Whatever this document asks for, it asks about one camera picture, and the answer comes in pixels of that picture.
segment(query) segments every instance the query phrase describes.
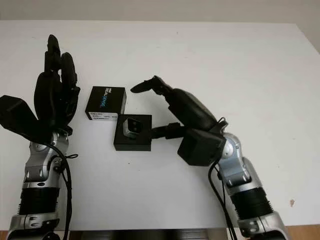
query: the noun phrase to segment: barcode label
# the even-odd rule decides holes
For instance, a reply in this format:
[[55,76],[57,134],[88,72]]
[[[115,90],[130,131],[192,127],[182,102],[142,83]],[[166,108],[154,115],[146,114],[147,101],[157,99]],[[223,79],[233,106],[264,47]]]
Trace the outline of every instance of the barcode label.
[[89,112],[92,120],[100,120],[100,121],[117,121],[118,114],[114,112]]

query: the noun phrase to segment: white table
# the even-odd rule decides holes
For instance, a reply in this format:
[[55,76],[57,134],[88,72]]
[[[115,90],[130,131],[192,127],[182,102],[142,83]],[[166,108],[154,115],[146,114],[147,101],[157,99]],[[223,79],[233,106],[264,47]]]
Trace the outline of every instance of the white table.
[[[68,150],[79,154],[69,161],[72,230],[225,226],[208,168],[177,155],[181,139],[154,140],[151,152],[115,151],[116,123],[85,115],[93,85],[120,86],[125,113],[152,114],[154,127],[175,122],[163,97],[130,92],[154,74],[226,117],[286,225],[320,223],[320,55],[295,25],[0,21],[0,95],[34,110],[51,33],[72,54],[81,88]],[[20,203],[28,144],[0,128],[0,230]]]

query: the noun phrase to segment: robotic arm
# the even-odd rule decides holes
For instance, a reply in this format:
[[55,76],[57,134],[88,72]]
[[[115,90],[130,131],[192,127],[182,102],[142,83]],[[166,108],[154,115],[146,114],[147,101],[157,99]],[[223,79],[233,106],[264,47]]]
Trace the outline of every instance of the robotic arm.
[[[152,129],[152,138],[181,138],[178,155],[192,166],[209,166],[209,182],[225,212],[228,226],[232,226],[228,212],[211,179],[218,165],[222,180],[238,214],[238,225],[244,237],[251,240],[289,240],[289,234],[276,211],[273,211],[261,181],[251,164],[243,157],[239,139],[224,131],[224,118],[217,121],[212,113],[191,93],[174,88],[158,76],[131,89],[133,93],[153,90],[163,95],[168,109],[180,120]],[[237,239],[232,228],[231,236]]]
[[[61,55],[58,40],[50,35],[45,52],[44,72],[36,82],[33,114],[25,101],[4,95],[0,97],[0,124],[30,141],[30,157],[25,164],[21,202],[18,214],[11,219],[8,240],[59,240],[53,233],[59,223],[56,212],[60,175],[67,189],[66,224],[63,239],[68,236],[72,214],[71,173],[67,158],[68,126],[78,103],[80,88],[69,53]],[[58,70],[61,69],[61,80]]]

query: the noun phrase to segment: black cable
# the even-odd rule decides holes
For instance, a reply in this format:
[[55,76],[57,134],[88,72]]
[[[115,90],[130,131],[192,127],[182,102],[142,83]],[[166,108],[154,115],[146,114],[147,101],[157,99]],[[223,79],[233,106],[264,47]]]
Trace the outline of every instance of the black cable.
[[238,240],[236,232],[234,230],[234,226],[233,226],[232,221],[230,219],[229,213],[228,213],[228,211],[226,209],[226,206],[224,205],[224,202],[221,199],[221,196],[219,195],[219,193],[218,193],[218,191],[217,191],[217,189],[216,189],[216,187],[215,187],[215,185],[214,185],[214,183],[212,181],[212,178],[211,178],[212,171],[213,171],[213,169],[215,168],[215,166],[217,165],[218,162],[219,162],[219,159],[214,161],[212,163],[212,165],[210,166],[209,172],[208,172],[208,180],[209,180],[209,183],[210,183],[210,185],[211,185],[216,197],[218,198],[218,200],[219,200],[219,202],[220,202],[220,204],[222,206],[222,209],[223,209],[223,212],[224,212],[224,215],[225,215],[226,225],[228,226],[228,228],[230,228],[230,230],[232,232],[231,236],[233,237],[234,240]]
[[65,187],[66,187],[66,213],[65,213],[65,227],[64,227],[64,235],[63,235],[63,240],[67,240],[68,239],[68,233],[69,233],[69,226],[70,226],[70,221],[71,221],[71,216],[72,216],[72,180],[71,180],[71,171],[70,171],[70,167],[68,164],[67,159],[74,159],[76,157],[78,157],[78,154],[71,154],[69,156],[65,156],[57,147],[50,145],[50,144],[46,144],[46,143],[40,143],[42,145],[47,146],[48,148],[51,148],[52,150],[54,150],[58,156],[53,156],[52,159],[59,157],[62,160],[61,163],[61,167],[62,167],[62,177],[65,183]]
[[[219,173],[219,171],[218,171],[218,169],[217,169],[217,167],[216,167],[216,166],[214,167],[214,169],[215,169],[216,173],[217,173],[218,175],[220,175],[220,173]],[[220,181],[221,181],[221,185],[222,185],[223,205],[224,205],[224,207],[226,208],[226,192],[225,192],[225,185],[224,185],[224,182],[223,182],[222,180],[220,180]],[[231,227],[230,227],[229,225],[228,225],[227,227],[228,227],[228,231],[229,231],[229,234],[230,234],[231,240],[233,240],[233,239],[234,239],[234,236],[232,235]]]

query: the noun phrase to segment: white wall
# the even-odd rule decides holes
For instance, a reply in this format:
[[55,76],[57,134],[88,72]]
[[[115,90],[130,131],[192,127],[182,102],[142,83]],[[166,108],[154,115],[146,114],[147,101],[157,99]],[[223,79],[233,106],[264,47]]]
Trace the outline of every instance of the white wall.
[[320,52],[320,0],[0,0],[0,19],[295,23]]

